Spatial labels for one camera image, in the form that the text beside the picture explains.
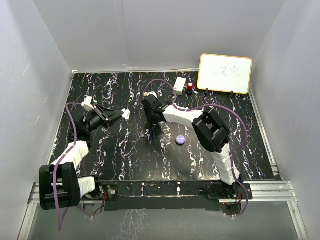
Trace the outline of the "white earbud charging case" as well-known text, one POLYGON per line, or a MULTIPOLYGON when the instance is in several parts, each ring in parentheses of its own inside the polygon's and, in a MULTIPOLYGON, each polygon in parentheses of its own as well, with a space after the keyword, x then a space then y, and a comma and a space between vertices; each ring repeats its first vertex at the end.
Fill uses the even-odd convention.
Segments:
POLYGON ((125 119, 125 120, 129 120, 130 119, 130 113, 131 111, 129 109, 122 109, 122 118, 125 119))

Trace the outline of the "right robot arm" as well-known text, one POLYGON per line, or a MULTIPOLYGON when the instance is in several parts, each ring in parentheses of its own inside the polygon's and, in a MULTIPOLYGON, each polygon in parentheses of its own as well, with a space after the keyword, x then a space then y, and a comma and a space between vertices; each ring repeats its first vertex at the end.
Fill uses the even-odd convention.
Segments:
POLYGON ((230 199, 240 194, 240 172, 231 159, 230 130, 212 107, 182 108, 161 103, 153 94, 145 96, 142 105, 151 124, 176 123, 194 130, 200 145, 212 153, 223 194, 230 199))

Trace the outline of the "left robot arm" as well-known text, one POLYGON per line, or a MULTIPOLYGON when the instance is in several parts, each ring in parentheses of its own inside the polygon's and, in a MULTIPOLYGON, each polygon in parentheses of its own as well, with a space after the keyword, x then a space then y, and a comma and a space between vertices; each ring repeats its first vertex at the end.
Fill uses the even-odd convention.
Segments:
POLYGON ((102 185, 96 183, 94 176, 77 177, 77 169, 88 155, 92 145, 92 132, 99 127, 108 128, 118 120, 130 118, 126 109, 113 110, 101 105, 82 103, 88 111, 79 121, 75 121, 66 104, 66 112, 72 125, 70 143, 61 156, 39 169, 39 199, 43 210, 76 207, 82 197, 88 195, 97 200, 103 195, 102 185))

